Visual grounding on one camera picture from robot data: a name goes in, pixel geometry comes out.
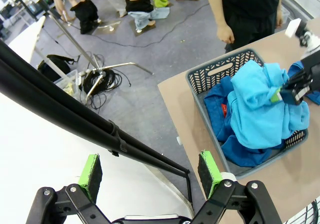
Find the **basket handle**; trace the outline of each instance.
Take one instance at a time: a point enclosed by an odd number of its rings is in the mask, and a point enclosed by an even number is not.
[[[207,75],[208,75],[208,76],[212,76],[212,75],[215,75],[215,74],[217,74],[217,73],[223,72],[223,71],[231,68],[233,65],[234,65],[233,62],[229,62],[228,64],[225,64],[225,65],[223,65],[223,66],[220,66],[220,67],[218,67],[218,68],[215,68],[215,69],[209,71],[209,72],[207,73]]]

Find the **floor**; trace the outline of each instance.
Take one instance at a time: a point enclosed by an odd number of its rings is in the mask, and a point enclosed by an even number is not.
[[[224,44],[216,38],[217,26],[208,0],[170,0],[173,6],[168,18],[158,20],[155,29],[138,37],[135,37],[129,26],[129,21],[132,20],[130,16],[119,19],[106,0],[92,1],[97,5],[102,20],[121,21],[118,29],[114,34],[100,35],[105,42],[95,36],[80,35],[79,30],[70,26],[67,29],[72,36],[86,51],[104,55],[105,65],[136,62],[154,72],[154,75],[149,75],[132,66],[119,68],[128,76],[132,86],[129,87],[128,82],[123,79],[119,88],[108,93],[107,103],[99,114],[149,147],[190,169],[193,207],[197,212],[205,199],[186,152],[177,142],[177,131],[157,85],[225,52]],[[79,27],[79,22],[75,21],[74,25]],[[40,33],[37,47],[45,55],[75,57],[79,54],[49,18]],[[41,61],[34,54],[31,64],[36,67]],[[81,57],[77,69],[83,71],[87,66],[88,62]],[[163,173],[187,196],[184,178],[165,171]]]

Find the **blue clothing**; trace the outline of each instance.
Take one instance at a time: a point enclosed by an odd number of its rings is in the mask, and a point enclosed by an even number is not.
[[[283,144],[267,149],[250,149],[241,145],[231,128],[231,110],[228,94],[234,90],[230,76],[226,76],[210,89],[204,98],[213,132],[219,142],[224,144],[221,149],[224,156],[240,167],[255,167],[267,160],[272,149],[280,149]],[[226,116],[222,104],[226,105]]]
[[[231,135],[221,146],[224,156],[239,167],[254,168],[266,161],[272,149],[282,149],[284,142],[266,149],[250,149],[241,145],[235,135]]]
[[[234,91],[228,95],[231,127],[238,141],[250,149],[278,146],[294,131],[309,126],[309,108],[303,101],[289,105],[271,103],[270,98],[289,79],[278,64],[260,67],[248,61],[231,79]]]
[[[294,74],[296,74],[297,72],[299,72],[300,70],[302,70],[304,68],[304,65],[302,64],[301,61],[297,61],[295,63],[293,63],[289,70],[288,70],[288,75],[291,78]],[[313,101],[314,103],[320,105],[320,91],[315,90],[312,93],[306,95],[311,101]]]
[[[234,90],[230,76],[226,76],[210,89],[204,98],[213,132],[219,142],[225,142],[230,135],[234,135],[230,120],[231,112],[228,104],[228,94]],[[222,104],[226,105],[226,117],[224,116]]]
[[[249,61],[232,79],[222,78],[208,92],[204,103],[228,160],[240,167],[255,167],[269,158],[272,149],[282,149],[283,139],[308,128],[306,102],[296,106],[270,101],[288,79],[277,64],[260,67]],[[222,105],[226,105],[226,115]]]
[[[169,12],[169,7],[162,7],[155,8],[151,12],[129,11],[128,14],[134,18],[136,30],[142,30],[148,25],[150,20],[167,18]]]

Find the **black shorts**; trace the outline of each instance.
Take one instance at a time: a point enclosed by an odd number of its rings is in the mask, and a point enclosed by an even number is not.
[[[277,11],[266,17],[259,18],[246,18],[236,13],[225,11],[224,18],[228,26],[232,29],[234,36],[234,43],[225,46],[227,53],[274,34]]]

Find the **black backpack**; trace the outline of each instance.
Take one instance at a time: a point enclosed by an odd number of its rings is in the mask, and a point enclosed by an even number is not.
[[[49,58],[65,74],[70,72],[70,67],[68,64],[73,65],[75,63],[74,59],[65,56],[47,55],[46,57]],[[45,63],[44,60],[38,66],[38,71],[52,82],[55,82],[61,78],[47,63]]]

